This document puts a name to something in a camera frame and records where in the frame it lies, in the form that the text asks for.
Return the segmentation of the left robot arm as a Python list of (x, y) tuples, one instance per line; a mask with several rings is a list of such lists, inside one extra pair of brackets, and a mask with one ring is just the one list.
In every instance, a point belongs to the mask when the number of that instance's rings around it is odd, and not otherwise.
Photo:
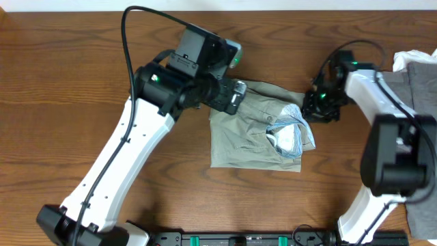
[(133, 182), (154, 148), (171, 131), (183, 110), (205, 104), (233, 115), (246, 84), (224, 77), (226, 67), (200, 72), (162, 66), (154, 60), (134, 76), (110, 139), (80, 184), (60, 205), (45, 205), (36, 222), (55, 245), (147, 245), (150, 235), (119, 212)]

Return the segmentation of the khaki green shorts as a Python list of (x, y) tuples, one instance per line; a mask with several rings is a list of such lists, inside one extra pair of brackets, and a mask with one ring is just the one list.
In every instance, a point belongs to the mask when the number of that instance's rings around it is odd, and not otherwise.
[(235, 115), (210, 111), (211, 166), (300, 172), (302, 153), (315, 149), (301, 114), (305, 95), (271, 83), (245, 83)]

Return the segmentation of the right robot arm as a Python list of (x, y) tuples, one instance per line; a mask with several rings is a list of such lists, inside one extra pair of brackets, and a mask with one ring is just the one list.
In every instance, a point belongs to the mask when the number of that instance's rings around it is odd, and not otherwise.
[(436, 184), (436, 120), (404, 104), (379, 69), (357, 62), (352, 51), (333, 52), (305, 94), (303, 118), (329, 123), (340, 108), (355, 103), (371, 125), (360, 175), (362, 186), (338, 218), (324, 245), (400, 245), (403, 236), (379, 233), (378, 227), (399, 204), (427, 200)]

